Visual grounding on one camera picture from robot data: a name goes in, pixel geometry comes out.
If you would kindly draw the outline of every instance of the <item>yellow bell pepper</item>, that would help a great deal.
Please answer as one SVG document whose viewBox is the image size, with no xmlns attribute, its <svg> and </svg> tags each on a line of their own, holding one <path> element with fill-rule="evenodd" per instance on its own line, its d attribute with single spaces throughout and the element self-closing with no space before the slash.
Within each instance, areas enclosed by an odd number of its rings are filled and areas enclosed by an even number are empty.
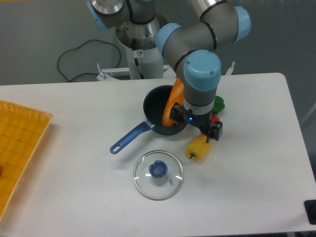
<svg viewBox="0 0 316 237">
<path fill-rule="evenodd" d="M 195 161 L 199 161 L 204 158 L 207 154 L 209 149 L 212 146 L 211 140 L 207 141 L 207 136 L 200 135 L 193 139 L 188 145 L 185 150 L 185 154 L 187 158 L 193 159 Z"/>
</svg>

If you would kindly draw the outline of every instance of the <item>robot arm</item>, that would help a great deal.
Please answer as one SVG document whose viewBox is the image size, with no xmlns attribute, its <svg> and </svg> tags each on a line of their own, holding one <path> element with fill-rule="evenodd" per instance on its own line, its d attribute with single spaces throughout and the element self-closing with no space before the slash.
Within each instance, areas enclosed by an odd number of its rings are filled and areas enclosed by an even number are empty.
<svg viewBox="0 0 316 237">
<path fill-rule="evenodd" d="M 231 7 L 225 0 L 192 0 L 200 23 L 187 29 L 175 23 L 158 33 L 156 45 L 184 84 L 184 104 L 176 105 L 170 118 L 186 120 L 201 132 L 218 140 L 222 123 L 210 121 L 221 62 L 212 53 L 217 47 L 245 37 L 250 17 L 242 7 Z"/>
<path fill-rule="evenodd" d="M 157 47 L 184 84 L 184 104 L 175 105 L 170 118 L 185 120 L 208 138 L 218 140 L 222 123 L 212 123 L 210 116 L 221 77 L 221 62 L 213 51 L 247 36 L 251 22 L 245 9 L 231 7 L 226 0 L 191 0 L 191 3 L 200 22 L 187 29 L 158 20 L 154 0 L 89 0 L 87 5 L 99 26 L 120 25 L 117 36 L 126 47 L 132 50 Z"/>
<path fill-rule="evenodd" d="M 95 20 L 108 29 L 126 21 L 147 24 L 156 14 L 154 0 L 89 0 L 87 5 Z"/>
</svg>

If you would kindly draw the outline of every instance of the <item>orange tray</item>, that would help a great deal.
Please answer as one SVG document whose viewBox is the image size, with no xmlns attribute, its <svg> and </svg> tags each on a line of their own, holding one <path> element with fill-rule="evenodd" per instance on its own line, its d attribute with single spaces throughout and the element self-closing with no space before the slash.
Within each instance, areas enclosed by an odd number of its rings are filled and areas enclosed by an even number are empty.
<svg viewBox="0 0 316 237">
<path fill-rule="evenodd" d="M 47 112 L 0 100 L 0 220 L 52 117 Z"/>
</svg>

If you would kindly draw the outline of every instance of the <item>white table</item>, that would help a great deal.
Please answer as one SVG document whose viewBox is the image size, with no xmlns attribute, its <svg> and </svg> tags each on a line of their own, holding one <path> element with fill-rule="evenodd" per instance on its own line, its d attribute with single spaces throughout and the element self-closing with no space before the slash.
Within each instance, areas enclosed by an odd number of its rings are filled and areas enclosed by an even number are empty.
<svg viewBox="0 0 316 237">
<path fill-rule="evenodd" d="M 315 230 L 303 202 L 316 184 L 281 74 L 223 76 L 223 135 L 208 157 L 184 156 L 199 134 L 140 135 L 119 154 L 109 148 L 144 120 L 146 94 L 173 80 L 1 86 L 0 99 L 54 114 L 33 165 L 1 224 L 14 237 L 214 236 Z M 180 191 L 143 197 L 132 178 L 139 157 L 174 154 Z"/>
</svg>

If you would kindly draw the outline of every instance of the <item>blue lid knob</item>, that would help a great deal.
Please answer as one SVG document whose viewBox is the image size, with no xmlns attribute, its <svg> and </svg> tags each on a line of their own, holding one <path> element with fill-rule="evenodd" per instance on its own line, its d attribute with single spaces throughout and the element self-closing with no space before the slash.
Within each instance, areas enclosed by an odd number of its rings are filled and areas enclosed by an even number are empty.
<svg viewBox="0 0 316 237">
<path fill-rule="evenodd" d="M 184 76 L 190 86 L 197 91 L 215 89 L 221 78 L 221 61 L 208 50 L 191 53 L 184 65 Z"/>
<path fill-rule="evenodd" d="M 168 167 L 165 162 L 156 160 L 149 166 L 149 172 L 154 178 L 162 178 L 168 172 Z"/>
</svg>

